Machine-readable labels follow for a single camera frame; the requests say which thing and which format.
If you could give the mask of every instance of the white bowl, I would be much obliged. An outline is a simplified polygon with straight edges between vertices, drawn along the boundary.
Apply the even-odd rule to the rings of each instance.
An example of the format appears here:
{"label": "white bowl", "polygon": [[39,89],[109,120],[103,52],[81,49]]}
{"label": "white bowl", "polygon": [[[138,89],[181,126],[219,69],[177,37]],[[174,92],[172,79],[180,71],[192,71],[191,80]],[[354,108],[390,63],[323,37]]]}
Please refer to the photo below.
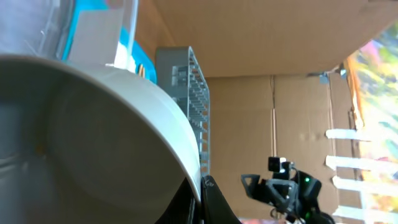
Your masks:
{"label": "white bowl", "polygon": [[1,56],[0,124],[0,223],[154,223],[184,178],[200,204],[188,120],[128,71]]}

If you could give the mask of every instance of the white tag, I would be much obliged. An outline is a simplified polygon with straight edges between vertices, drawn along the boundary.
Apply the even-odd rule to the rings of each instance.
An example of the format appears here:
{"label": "white tag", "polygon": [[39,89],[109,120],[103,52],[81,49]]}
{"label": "white tag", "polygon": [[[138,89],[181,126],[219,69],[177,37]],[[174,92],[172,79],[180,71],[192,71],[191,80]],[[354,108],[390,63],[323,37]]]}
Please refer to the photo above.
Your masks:
{"label": "white tag", "polygon": [[81,11],[68,59],[114,63],[123,23],[123,9]]}
{"label": "white tag", "polygon": [[372,141],[372,138],[361,131],[352,129],[330,129],[326,131],[328,139],[355,139],[360,141]]}
{"label": "white tag", "polygon": [[395,174],[398,171],[398,164],[393,162],[377,161],[374,159],[326,156],[325,164],[333,170],[336,170],[336,167],[350,167],[388,174]]}
{"label": "white tag", "polygon": [[332,178],[332,182],[337,189],[354,190],[369,194],[389,195],[398,197],[398,185],[373,183],[358,180],[341,179],[339,177]]}

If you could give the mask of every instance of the gray wire rack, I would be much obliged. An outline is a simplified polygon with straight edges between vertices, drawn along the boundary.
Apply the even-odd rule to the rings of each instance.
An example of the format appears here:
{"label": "gray wire rack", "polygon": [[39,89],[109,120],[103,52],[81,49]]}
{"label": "gray wire rack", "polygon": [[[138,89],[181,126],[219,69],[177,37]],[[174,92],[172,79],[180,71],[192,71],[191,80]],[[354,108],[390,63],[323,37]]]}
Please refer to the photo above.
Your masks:
{"label": "gray wire rack", "polygon": [[210,173],[210,93],[191,47],[156,51],[157,84],[187,116],[197,139],[202,176]]}

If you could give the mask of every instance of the black object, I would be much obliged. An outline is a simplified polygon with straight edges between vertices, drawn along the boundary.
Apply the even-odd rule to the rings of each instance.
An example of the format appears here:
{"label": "black object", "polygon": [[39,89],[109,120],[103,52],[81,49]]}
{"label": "black object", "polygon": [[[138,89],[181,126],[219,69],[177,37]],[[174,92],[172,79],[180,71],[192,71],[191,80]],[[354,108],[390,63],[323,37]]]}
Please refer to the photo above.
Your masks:
{"label": "black object", "polygon": [[214,178],[210,175],[201,179],[202,217],[206,224],[240,224],[229,207]]}
{"label": "black object", "polygon": [[[294,168],[292,162],[277,157],[269,158],[269,170],[273,171],[272,179],[261,179],[260,175],[242,175],[242,184],[248,197],[274,206],[276,211],[286,214],[286,219],[293,223],[301,218],[305,223],[330,223],[334,220],[322,213],[318,206],[318,195],[322,184],[311,175]],[[296,170],[293,178],[290,178],[292,169]]]}
{"label": "black object", "polygon": [[[273,212],[286,214],[285,219],[291,223],[301,218],[306,224],[335,224],[331,216],[319,209],[317,197],[322,187],[319,180],[296,170],[292,162],[275,157],[270,157],[270,160],[272,165],[269,169],[278,171],[274,172],[272,179],[260,180],[260,175],[256,174],[241,176],[249,198],[275,207]],[[290,178],[292,169],[296,174]],[[156,224],[197,224],[202,220],[205,224],[241,223],[210,175],[201,178],[201,208],[197,206],[191,186],[185,179]]]}
{"label": "black object", "polygon": [[184,179],[166,211],[156,221],[156,224],[162,223],[199,223],[198,209],[187,179]]}

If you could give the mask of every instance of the cardboard box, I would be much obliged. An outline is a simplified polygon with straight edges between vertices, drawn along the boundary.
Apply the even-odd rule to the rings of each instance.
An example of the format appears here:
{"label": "cardboard box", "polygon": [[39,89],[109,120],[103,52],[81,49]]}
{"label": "cardboard box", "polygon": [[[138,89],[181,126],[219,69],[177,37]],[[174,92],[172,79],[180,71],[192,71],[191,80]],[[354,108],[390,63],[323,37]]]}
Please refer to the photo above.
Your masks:
{"label": "cardboard box", "polygon": [[272,207],[249,199],[240,180],[241,174],[270,178],[269,156],[286,157],[322,182],[318,197],[322,211],[332,214],[339,204],[360,208],[356,192],[338,191],[331,181],[336,174],[355,179],[354,171],[336,173],[325,165],[327,155],[353,156],[350,140],[325,136],[328,129],[351,127],[351,94],[344,78],[332,74],[329,84],[306,75],[208,78],[207,82],[212,106],[211,175],[236,216],[270,219]]}
{"label": "cardboard box", "polygon": [[100,65],[113,64],[122,28],[123,11],[81,11],[68,60]]}
{"label": "cardboard box", "polygon": [[206,77],[330,70],[398,18],[396,1],[148,1]]}

